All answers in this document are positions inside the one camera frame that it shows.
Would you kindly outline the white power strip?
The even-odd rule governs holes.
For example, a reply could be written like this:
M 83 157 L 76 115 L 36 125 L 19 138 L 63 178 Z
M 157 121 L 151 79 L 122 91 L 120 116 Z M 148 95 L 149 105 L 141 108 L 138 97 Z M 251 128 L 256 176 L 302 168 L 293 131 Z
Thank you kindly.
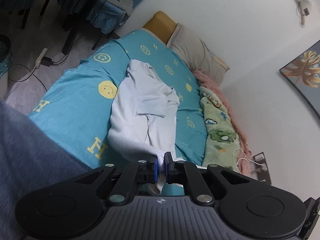
M 41 51 L 40 55 L 37 57 L 35 64 L 34 64 L 34 68 L 37 69 L 40 67 L 41 65 L 41 61 L 44 58 L 44 56 L 46 55 L 48 48 L 43 48 L 43 50 Z

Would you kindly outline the pink fluffy blanket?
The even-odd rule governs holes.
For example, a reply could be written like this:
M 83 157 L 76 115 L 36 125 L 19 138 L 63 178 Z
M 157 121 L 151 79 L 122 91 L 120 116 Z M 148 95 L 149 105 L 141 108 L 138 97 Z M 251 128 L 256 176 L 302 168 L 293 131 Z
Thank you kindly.
M 217 164 L 245 176 L 251 174 L 247 136 L 216 83 L 199 70 L 193 71 L 199 83 L 200 106 L 207 130 L 202 166 Z

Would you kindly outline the grey pillow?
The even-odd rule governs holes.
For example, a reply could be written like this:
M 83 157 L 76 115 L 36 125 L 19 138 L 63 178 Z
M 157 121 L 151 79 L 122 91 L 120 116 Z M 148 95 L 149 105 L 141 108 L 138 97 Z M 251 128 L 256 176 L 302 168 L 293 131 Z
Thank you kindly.
M 180 23 L 176 25 L 167 47 L 173 50 L 192 72 L 199 70 L 218 86 L 229 70 L 227 64 L 214 55 L 194 32 Z

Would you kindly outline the black desk leg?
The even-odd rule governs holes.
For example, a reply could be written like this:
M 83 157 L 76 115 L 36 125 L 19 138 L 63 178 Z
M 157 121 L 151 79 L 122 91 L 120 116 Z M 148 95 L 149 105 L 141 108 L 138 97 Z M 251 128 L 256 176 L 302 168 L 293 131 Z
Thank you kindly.
M 70 32 L 67 36 L 67 39 L 66 39 L 65 44 L 62 49 L 62 53 L 64 55 L 67 55 L 70 52 L 71 46 L 72 46 L 74 40 L 76 39 L 80 29 L 84 25 L 84 22 L 85 22 L 87 16 L 91 12 L 91 10 L 93 9 L 93 7 L 97 3 L 97 1 L 98 0 L 86 0 L 84 5 L 79 10 L 79 12 L 75 15 Z

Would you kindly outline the white polo shirt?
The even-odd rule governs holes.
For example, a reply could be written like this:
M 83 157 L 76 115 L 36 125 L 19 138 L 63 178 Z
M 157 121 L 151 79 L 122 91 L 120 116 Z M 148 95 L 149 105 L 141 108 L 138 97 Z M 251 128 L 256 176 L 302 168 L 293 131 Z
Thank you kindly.
M 129 62 L 112 103 L 108 142 L 128 161 L 158 159 L 158 181 L 149 189 L 160 194 L 165 184 L 164 155 L 174 157 L 176 115 L 180 100 L 148 63 Z

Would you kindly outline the leaf painting in black frame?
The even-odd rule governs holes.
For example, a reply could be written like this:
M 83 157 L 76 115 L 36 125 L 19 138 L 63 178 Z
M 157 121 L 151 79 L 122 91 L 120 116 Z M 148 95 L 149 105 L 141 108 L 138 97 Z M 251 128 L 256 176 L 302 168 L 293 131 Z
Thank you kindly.
M 279 70 L 319 118 L 319 41 Z

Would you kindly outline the mustard yellow headboard cushion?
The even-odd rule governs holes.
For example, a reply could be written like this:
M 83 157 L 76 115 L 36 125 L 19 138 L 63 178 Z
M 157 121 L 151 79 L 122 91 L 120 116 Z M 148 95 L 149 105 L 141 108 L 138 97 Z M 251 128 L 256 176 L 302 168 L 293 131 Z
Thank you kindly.
M 176 29 L 177 23 L 172 20 L 163 11 L 158 11 L 154 16 L 144 25 L 144 29 L 155 34 L 164 44 L 170 40 L 173 32 Z

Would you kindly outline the teal smiley bed sheet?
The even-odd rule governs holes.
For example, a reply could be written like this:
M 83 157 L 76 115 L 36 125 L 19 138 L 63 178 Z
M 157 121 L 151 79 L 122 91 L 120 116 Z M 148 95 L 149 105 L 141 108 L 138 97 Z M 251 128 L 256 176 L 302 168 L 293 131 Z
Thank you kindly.
M 91 168 L 165 152 L 201 165 L 207 138 L 200 88 L 185 62 L 145 30 L 67 70 L 29 113 L 50 139 Z

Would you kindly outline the dark wall outlet panel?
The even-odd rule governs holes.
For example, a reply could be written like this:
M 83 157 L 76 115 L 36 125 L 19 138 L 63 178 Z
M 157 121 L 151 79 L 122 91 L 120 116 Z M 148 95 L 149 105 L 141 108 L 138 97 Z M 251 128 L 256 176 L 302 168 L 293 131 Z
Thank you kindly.
M 257 176 L 257 180 L 267 185 L 272 185 L 264 152 L 254 155 L 253 161 L 255 165 L 253 173 Z

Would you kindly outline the green cartoon fleece blanket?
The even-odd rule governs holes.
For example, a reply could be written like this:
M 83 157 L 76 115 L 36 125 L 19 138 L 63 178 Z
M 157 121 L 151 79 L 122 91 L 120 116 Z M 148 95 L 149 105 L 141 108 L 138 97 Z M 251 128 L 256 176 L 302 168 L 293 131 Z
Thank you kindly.
M 207 130 L 203 166 L 216 164 L 239 172 L 236 165 L 240 151 L 240 139 L 227 108 L 211 90 L 200 87 L 200 105 Z

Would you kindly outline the black charger plug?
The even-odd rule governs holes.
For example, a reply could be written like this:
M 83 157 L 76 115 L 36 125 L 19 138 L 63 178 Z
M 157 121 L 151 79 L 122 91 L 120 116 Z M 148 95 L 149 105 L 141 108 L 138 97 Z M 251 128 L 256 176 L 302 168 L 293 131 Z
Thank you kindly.
M 51 58 L 44 56 L 41 60 L 41 64 L 49 67 L 49 66 L 53 65 L 54 63 Z

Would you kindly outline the blue covered chair right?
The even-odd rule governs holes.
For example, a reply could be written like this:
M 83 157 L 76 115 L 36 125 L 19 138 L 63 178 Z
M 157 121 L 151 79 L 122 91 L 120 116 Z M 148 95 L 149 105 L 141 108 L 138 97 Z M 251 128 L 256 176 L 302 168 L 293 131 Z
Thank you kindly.
M 93 27 L 109 34 L 130 18 L 133 9 L 142 0 L 98 0 L 87 20 Z

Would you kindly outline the person's blue jeans leg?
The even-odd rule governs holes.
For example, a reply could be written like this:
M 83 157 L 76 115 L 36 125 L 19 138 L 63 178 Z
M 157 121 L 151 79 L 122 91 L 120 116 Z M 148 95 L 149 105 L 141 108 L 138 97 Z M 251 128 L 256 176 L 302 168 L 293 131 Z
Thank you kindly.
M 23 196 L 89 170 L 28 117 L 1 102 L 1 239 L 24 238 L 15 218 Z

